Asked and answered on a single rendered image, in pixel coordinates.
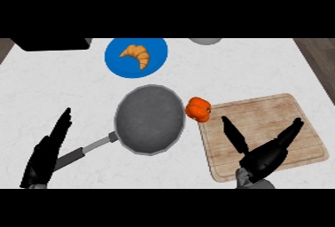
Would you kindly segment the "wooden cutting board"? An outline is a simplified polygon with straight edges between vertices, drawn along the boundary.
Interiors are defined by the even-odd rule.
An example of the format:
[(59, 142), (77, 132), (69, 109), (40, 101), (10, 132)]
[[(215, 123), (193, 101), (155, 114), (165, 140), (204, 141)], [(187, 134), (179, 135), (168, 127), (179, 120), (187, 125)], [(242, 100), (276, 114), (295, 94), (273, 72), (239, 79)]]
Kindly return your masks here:
[(242, 133), (249, 150), (277, 137), (295, 118), (303, 120), (304, 126), (288, 147), (288, 156), (279, 170), (313, 164), (329, 158), (328, 148), (291, 94), (283, 93), (213, 105), (210, 120), (199, 124), (199, 130), (215, 182), (223, 183), (236, 179), (239, 160), (244, 158), (226, 137), (223, 116)]

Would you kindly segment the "grey frying pan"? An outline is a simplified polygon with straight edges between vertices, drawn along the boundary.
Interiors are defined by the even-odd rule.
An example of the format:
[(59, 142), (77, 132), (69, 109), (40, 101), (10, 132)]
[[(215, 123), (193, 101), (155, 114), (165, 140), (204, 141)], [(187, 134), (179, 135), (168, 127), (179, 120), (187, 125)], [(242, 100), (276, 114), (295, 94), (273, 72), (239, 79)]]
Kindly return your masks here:
[(63, 155), (55, 165), (59, 170), (86, 154), (115, 141), (134, 153), (156, 155), (177, 143), (184, 129), (183, 103), (176, 92), (162, 85), (145, 85), (124, 97), (114, 116), (114, 131), (86, 147)]

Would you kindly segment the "grey round object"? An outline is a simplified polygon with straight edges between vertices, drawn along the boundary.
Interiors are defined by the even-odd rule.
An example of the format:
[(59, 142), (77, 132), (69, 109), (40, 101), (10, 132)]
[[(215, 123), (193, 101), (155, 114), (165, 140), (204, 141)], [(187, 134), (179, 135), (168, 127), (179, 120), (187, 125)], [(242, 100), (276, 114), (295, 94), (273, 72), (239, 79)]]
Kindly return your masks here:
[(223, 38), (190, 38), (199, 45), (213, 45), (221, 41)]

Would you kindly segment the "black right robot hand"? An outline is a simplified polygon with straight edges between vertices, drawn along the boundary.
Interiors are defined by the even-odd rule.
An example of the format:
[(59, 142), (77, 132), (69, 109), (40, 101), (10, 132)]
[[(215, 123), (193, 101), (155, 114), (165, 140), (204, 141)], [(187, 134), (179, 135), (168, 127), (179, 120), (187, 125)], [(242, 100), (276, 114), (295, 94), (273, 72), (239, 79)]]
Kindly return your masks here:
[(251, 151), (245, 137), (235, 124), (226, 116), (221, 117), (221, 120), (226, 137), (236, 151), (245, 154), (245, 157), (239, 161), (239, 166), (248, 172), (248, 180), (257, 183), (283, 164), (288, 155), (288, 147), (295, 140), (304, 122), (300, 118), (295, 118), (291, 126), (282, 131), (277, 137)]

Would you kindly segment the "orange squash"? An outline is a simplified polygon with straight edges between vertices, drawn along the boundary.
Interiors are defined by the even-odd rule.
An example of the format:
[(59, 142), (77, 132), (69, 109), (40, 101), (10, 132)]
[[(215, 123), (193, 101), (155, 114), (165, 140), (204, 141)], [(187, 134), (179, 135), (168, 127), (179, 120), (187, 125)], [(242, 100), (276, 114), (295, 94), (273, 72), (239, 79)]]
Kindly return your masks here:
[(186, 115), (196, 122), (207, 122), (210, 120), (211, 111), (213, 111), (213, 106), (207, 100), (198, 97), (193, 97), (189, 100), (189, 104), (186, 105)]

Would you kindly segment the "golden croissant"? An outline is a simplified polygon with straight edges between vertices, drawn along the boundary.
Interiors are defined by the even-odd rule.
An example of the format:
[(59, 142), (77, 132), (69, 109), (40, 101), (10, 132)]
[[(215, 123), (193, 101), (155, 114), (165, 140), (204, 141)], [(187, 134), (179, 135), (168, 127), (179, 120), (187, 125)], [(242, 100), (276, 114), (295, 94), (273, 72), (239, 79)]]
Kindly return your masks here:
[(149, 65), (151, 55), (143, 45), (131, 44), (121, 52), (120, 57), (133, 57), (139, 62), (139, 69), (145, 70)]

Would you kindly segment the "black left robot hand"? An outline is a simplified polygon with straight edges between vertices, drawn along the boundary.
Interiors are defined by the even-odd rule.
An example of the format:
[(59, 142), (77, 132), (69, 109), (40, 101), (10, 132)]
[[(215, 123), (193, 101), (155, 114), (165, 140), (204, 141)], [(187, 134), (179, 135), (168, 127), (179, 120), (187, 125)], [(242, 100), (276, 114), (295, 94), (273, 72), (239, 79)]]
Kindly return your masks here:
[(43, 137), (34, 147), (21, 180), (21, 188), (28, 189), (35, 186), (47, 186), (71, 125), (71, 108), (66, 108), (52, 129), (52, 134)]

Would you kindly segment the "blue plate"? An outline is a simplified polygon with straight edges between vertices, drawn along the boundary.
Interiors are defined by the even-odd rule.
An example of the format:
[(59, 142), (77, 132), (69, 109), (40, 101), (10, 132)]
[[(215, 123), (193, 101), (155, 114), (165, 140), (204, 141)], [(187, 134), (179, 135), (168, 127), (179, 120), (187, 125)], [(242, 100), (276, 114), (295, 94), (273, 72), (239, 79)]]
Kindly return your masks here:
[(164, 65), (168, 45), (162, 38), (115, 38), (105, 50), (111, 72), (124, 78), (142, 78)]

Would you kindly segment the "black appliance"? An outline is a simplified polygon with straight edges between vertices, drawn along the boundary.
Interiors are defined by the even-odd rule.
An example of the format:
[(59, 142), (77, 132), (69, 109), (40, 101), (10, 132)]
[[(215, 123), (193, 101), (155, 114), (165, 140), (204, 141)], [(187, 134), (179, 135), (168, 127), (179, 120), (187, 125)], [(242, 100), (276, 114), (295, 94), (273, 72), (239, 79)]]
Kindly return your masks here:
[(13, 38), (12, 41), (24, 51), (87, 50), (90, 38)]

